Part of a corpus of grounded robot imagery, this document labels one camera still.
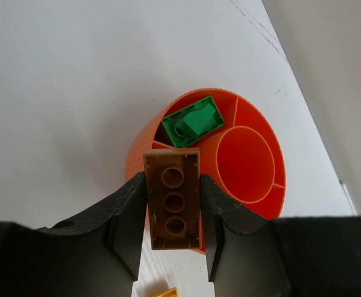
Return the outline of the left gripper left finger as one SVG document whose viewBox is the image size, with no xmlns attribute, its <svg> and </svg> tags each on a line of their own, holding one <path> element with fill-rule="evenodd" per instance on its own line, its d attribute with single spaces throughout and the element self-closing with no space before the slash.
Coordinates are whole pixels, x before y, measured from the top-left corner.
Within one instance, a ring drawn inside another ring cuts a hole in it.
<svg viewBox="0 0 361 297">
<path fill-rule="evenodd" d="M 130 296 L 138 278 L 146 179 L 51 228 L 0 222 L 0 296 Z"/>
</svg>

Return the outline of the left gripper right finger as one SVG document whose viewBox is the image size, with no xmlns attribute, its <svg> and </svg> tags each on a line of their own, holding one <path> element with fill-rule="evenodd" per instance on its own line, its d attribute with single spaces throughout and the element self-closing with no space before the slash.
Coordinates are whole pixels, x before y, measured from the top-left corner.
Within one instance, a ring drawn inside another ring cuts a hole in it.
<svg viewBox="0 0 361 297">
<path fill-rule="evenodd" d="M 361 216 L 268 220 L 206 174 L 200 203 L 216 296 L 361 296 Z"/>
</svg>

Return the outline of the yellow striped lego brick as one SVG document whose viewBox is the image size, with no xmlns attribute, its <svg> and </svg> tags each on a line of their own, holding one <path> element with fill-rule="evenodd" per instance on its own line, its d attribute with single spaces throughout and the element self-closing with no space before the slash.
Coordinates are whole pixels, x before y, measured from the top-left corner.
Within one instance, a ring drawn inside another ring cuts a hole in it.
<svg viewBox="0 0 361 297">
<path fill-rule="evenodd" d="M 160 292 L 152 297 L 178 297 L 177 288 L 171 288 L 164 292 Z"/>
</svg>

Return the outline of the orange round divided container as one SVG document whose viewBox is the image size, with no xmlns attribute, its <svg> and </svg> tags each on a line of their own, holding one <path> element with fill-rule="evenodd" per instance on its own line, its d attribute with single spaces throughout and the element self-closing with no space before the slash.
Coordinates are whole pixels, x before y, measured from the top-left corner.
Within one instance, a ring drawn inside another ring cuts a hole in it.
<svg viewBox="0 0 361 297">
<path fill-rule="evenodd" d="M 176 149 L 161 120 L 208 95 L 214 98 L 225 124 L 186 147 L 200 151 L 200 176 L 211 176 L 226 194 L 262 217 L 278 217 L 286 188 L 278 139 L 265 117 L 249 101 L 228 90 L 192 90 L 165 107 L 135 138 L 126 160 L 126 178 L 144 172 L 146 151 Z"/>
</svg>

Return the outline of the brown lego plate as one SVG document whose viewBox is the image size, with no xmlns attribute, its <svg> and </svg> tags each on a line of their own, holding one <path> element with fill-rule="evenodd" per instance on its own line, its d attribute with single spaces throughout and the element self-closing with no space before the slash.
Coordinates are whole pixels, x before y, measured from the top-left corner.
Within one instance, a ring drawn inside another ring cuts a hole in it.
<svg viewBox="0 0 361 297">
<path fill-rule="evenodd" d="M 200 151 L 151 149 L 143 154 L 151 247 L 202 248 Z"/>
</svg>

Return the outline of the small green lego piece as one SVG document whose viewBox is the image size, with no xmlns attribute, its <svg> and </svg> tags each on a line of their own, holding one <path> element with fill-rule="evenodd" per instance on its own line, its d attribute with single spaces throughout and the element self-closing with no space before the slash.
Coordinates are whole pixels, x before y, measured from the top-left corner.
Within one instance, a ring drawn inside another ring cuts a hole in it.
<svg viewBox="0 0 361 297">
<path fill-rule="evenodd" d="M 214 113 L 215 109 L 209 104 L 200 110 L 189 112 L 182 119 L 182 132 L 187 137 L 201 135 Z"/>
</svg>

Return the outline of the green lego plate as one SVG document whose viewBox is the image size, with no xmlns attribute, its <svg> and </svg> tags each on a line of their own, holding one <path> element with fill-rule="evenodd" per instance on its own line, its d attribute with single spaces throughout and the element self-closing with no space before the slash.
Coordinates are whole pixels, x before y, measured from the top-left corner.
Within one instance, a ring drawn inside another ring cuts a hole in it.
<svg viewBox="0 0 361 297">
<path fill-rule="evenodd" d="M 211 95 L 161 120 L 166 136 L 177 149 L 191 146 L 224 124 L 225 120 Z"/>
</svg>

